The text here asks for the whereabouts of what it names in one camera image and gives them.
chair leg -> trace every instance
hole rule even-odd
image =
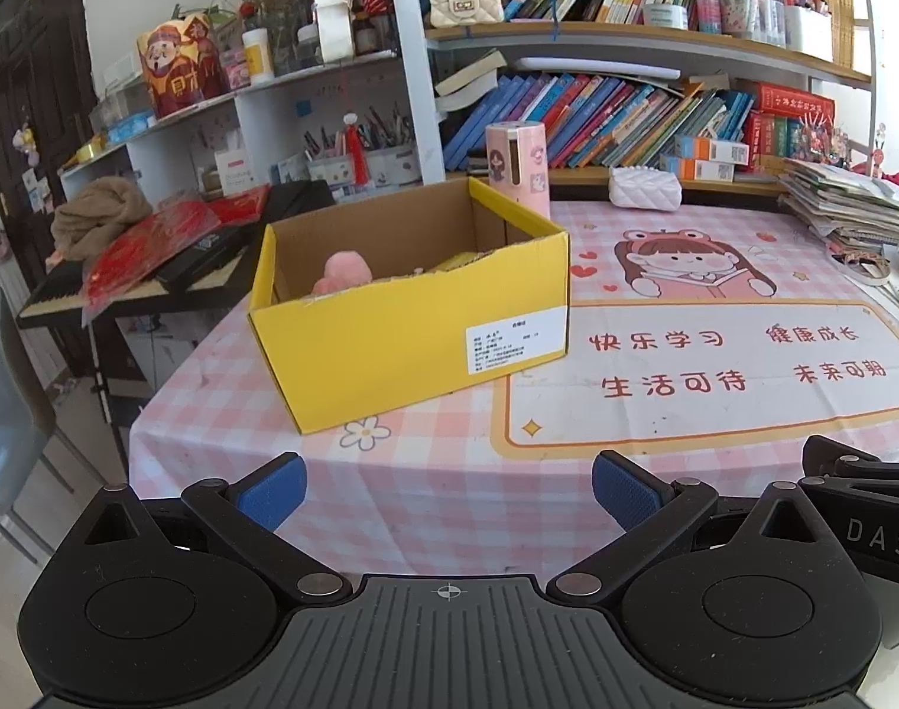
[[[82,451],[77,449],[76,445],[68,438],[63,430],[61,430],[60,426],[55,427],[55,436],[58,438],[59,442],[68,448],[68,452],[72,454],[75,458],[79,459],[79,464],[82,464],[84,468],[88,471],[91,476],[93,476],[98,482],[101,482],[102,485],[107,485],[108,481],[102,476],[101,472],[95,468],[95,465],[91,461],[85,458]]]
[[[23,547],[22,544],[20,544],[20,542],[16,539],[16,537],[13,536],[13,534],[6,530],[6,528],[3,528],[2,523],[0,523],[0,535],[2,535],[4,539],[12,544],[13,547],[18,549],[22,556],[29,560],[33,565],[39,564],[39,561],[30,554],[30,550]]]
[[[74,488],[68,484],[68,480],[61,476],[61,472],[55,468],[55,464],[52,463],[49,457],[47,457],[46,454],[41,454],[39,458],[41,458],[41,463],[44,467],[46,467],[47,470],[49,470],[51,476],[55,477],[55,480],[58,481],[58,483],[62,487],[64,487],[65,490],[68,490],[68,492],[70,493],[74,493]]]
[[[49,557],[52,556],[53,554],[55,554],[55,549],[53,549],[51,547],[51,544],[49,544],[49,542],[47,542],[46,539],[44,539],[38,533],[36,533],[35,530],[33,530],[31,528],[29,523],[27,523],[22,517],[20,517],[18,514],[16,514],[15,509],[10,509],[8,513],[9,513],[9,518],[14,523],[16,523],[17,527],[20,530],[22,530],[22,532],[25,533],[28,537],[30,537],[30,539],[32,539],[32,541],[36,542],[36,544],[39,544],[39,547],[41,548],[41,550],[46,552],[46,554]]]

flower illustration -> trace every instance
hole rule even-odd
[[[372,451],[377,440],[386,440],[391,435],[386,426],[377,426],[377,416],[368,416],[363,421],[348,421],[344,424],[344,437],[340,439],[342,448],[356,445],[364,453]]]

gray ribbed plate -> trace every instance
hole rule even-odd
[[[67,709],[51,698],[40,709]],[[292,617],[252,672],[183,709],[711,709],[660,682],[596,610],[541,599],[526,577],[372,577]],[[843,695],[812,709],[859,709]]]

white sign print on tablecloth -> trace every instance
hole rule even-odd
[[[566,358],[498,385],[514,457],[786,440],[899,418],[899,326],[845,301],[591,303]]]

plastic chair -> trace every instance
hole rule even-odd
[[[25,353],[22,338],[0,288],[0,515],[8,515],[20,530],[49,555],[54,551],[51,545],[17,514],[14,504],[25,487],[32,468],[40,460],[65,490],[74,492],[44,454],[44,448],[52,435],[68,448],[98,482],[107,484],[101,472],[59,429],[55,409],[46,397],[46,390]],[[1,523],[0,533],[26,558],[38,564],[32,553]]]

